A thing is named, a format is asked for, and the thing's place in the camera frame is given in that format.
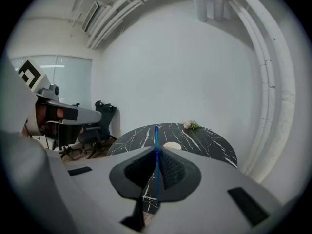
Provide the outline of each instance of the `white vein pattern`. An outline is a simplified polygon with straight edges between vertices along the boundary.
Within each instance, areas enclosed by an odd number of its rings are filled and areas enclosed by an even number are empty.
[[[198,144],[187,134],[183,131],[184,135],[186,135],[187,138],[189,138],[193,143],[194,145],[201,151],[201,149],[199,148]]]
[[[126,149],[126,151],[128,151],[128,149],[127,149],[127,147],[126,147],[126,144],[129,142],[129,141],[131,141],[132,142],[132,140],[133,140],[133,138],[136,136],[136,130],[135,130],[135,133],[132,135],[132,137],[127,141],[127,142],[125,142],[125,143],[118,143],[118,144],[121,144],[121,146],[120,147],[118,147],[118,148],[116,148],[116,149],[114,149],[114,151],[112,151],[112,153],[111,153],[111,155],[113,154],[113,152],[115,152],[117,149],[122,149],[123,147]]]
[[[237,165],[235,165],[234,162],[230,161],[230,160],[229,160],[228,158],[226,158],[226,157],[225,157],[225,159],[237,168]]]
[[[214,141],[214,140],[213,140],[213,142],[214,142],[215,144],[217,144],[218,146],[220,146],[221,148],[223,148],[218,142],[216,142],[216,141]]]
[[[216,133],[214,133],[213,131],[211,131],[211,129],[203,127],[204,130],[206,130],[208,133],[216,135]]]
[[[164,129],[164,135],[165,135],[165,138],[166,138],[166,142],[168,142],[165,129]]]
[[[190,143],[189,143],[189,141],[187,140],[187,138],[185,137],[185,134],[184,134],[184,132],[179,128],[179,125],[178,124],[176,124],[177,125],[177,128],[179,129],[179,131],[183,134],[183,135],[180,135],[181,137],[184,137],[185,139],[186,139],[186,141],[187,141],[187,143],[189,144],[189,146],[190,146],[190,148],[192,149],[192,151],[193,151],[193,147],[190,145]]]
[[[193,133],[191,130],[191,134],[194,136],[195,139],[197,139],[198,143],[206,150],[207,155],[209,156],[207,149],[203,146],[203,144],[200,142],[199,138]]]
[[[149,134],[150,134],[150,129],[151,129],[151,128],[149,128],[149,129],[147,130],[145,141],[144,141],[144,143],[143,143],[143,145],[142,145],[141,147],[144,147],[144,145],[145,145],[145,143],[146,143],[146,141],[147,141],[147,139],[148,139],[148,136],[149,136]]]
[[[184,150],[186,151],[186,152],[188,152],[187,151],[187,148],[185,147],[185,145],[182,143],[182,142],[180,142],[181,143],[181,145],[184,147]]]
[[[209,138],[216,140],[214,137],[210,136],[209,133],[206,133],[206,135],[207,135]]]
[[[173,131],[171,131],[171,133],[173,134],[174,137],[176,137],[176,139],[178,140],[178,142],[185,148],[185,150],[187,151],[187,148],[183,145],[183,143],[179,140],[179,138],[173,133]]]
[[[148,184],[147,184],[145,193],[144,193],[144,195],[142,196],[143,202],[149,203],[149,206],[148,206],[148,208],[147,208],[147,212],[149,212],[151,205],[154,206],[154,207],[156,207],[156,208],[159,208],[159,207],[157,206],[157,203],[156,203],[157,198],[151,197],[151,194],[149,194],[149,196],[146,196],[147,193],[148,193],[148,190],[149,190],[149,188],[150,188],[150,184],[151,184],[151,182],[153,181],[154,178],[156,178],[156,177],[154,177],[154,173],[153,173],[152,176],[151,176],[151,177],[149,178],[149,180],[148,180]]]

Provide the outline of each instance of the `small white plate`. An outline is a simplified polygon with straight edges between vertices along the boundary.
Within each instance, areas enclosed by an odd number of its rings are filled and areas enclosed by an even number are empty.
[[[164,147],[171,147],[171,148],[175,148],[175,149],[178,149],[178,150],[181,150],[181,145],[176,143],[176,142],[167,142],[164,144]]]

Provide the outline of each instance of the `white flower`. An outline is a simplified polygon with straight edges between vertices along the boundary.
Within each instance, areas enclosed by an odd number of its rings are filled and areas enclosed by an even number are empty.
[[[191,124],[192,124],[192,122],[190,120],[187,120],[186,122],[184,122],[183,127],[188,129],[188,128],[190,128]]]

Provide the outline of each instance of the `fluorescent light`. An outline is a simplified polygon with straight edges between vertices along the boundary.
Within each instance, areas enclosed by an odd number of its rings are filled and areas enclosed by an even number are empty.
[[[41,65],[41,68],[65,68],[65,65]]]

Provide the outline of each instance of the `black rubber pad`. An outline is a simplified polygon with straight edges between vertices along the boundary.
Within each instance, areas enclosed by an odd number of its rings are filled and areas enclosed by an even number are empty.
[[[85,166],[85,167],[80,167],[77,169],[68,170],[68,173],[70,176],[75,176],[75,175],[83,174],[89,171],[92,171],[92,169],[88,166]]]
[[[228,193],[252,226],[256,226],[269,217],[269,215],[243,188],[233,188],[228,190]]]

